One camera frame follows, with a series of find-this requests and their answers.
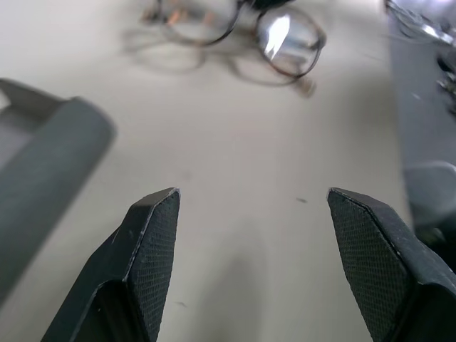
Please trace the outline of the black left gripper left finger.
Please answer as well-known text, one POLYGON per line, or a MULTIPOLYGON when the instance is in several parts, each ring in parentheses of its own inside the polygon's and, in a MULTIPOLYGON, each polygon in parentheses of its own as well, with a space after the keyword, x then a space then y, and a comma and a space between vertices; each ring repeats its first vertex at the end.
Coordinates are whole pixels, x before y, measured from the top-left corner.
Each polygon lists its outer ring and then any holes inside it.
POLYGON ((134 203, 89 257, 41 342, 156 342, 179 209, 177 188, 134 203))

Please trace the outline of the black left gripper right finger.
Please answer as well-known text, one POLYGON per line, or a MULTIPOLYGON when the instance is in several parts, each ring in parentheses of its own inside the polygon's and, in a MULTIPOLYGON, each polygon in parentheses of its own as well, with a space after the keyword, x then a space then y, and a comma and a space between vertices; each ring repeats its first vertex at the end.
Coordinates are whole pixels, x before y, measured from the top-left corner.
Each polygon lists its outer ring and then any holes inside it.
POLYGON ((373 342, 456 342, 456 248, 438 254, 389 205, 331 188, 343 270, 373 342))

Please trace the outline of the dark grey glasses case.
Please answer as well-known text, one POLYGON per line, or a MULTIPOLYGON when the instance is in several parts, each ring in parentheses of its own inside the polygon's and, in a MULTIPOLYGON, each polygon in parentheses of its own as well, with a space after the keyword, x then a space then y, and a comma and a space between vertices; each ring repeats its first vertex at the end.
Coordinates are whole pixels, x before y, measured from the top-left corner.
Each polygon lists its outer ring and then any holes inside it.
POLYGON ((0 78, 0 308, 115 139, 81 97, 0 78))

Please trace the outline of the brown round-framed glasses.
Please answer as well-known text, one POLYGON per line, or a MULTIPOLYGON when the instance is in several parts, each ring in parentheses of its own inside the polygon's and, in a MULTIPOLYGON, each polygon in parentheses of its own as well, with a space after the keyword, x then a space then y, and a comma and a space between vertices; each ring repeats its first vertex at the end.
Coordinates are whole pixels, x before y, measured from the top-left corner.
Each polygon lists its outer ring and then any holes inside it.
POLYGON ((286 85, 304 95, 315 90, 309 78, 326 46, 319 24, 293 0, 150 0, 142 12, 145 25, 157 25, 171 41, 211 48, 231 35, 247 44, 286 85))

